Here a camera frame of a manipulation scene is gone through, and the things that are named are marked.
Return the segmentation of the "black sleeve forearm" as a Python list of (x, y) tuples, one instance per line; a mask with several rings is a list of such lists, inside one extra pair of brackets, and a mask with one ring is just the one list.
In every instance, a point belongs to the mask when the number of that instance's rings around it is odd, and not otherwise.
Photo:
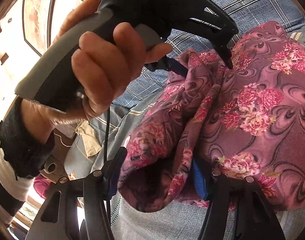
[(29, 188), (54, 148), (54, 134), (42, 144), (26, 129), (21, 103), (22, 98), (16, 98), (0, 122), (0, 220), (6, 225), (23, 206)]

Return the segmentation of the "person's left hand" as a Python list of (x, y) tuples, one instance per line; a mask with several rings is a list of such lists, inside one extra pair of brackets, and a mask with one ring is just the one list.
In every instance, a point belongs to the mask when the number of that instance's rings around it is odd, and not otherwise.
[(89, 120), (104, 113), (128, 84), (138, 78), (146, 63), (160, 60), (172, 51), (168, 43), (146, 49), (140, 35), (127, 23), (114, 28), (114, 43), (92, 32), (79, 39), (79, 49), (71, 58), (74, 75), (84, 87), (85, 97), (65, 114), (54, 112), (31, 101), (21, 103), (25, 128), (45, 144), (57, 125)]

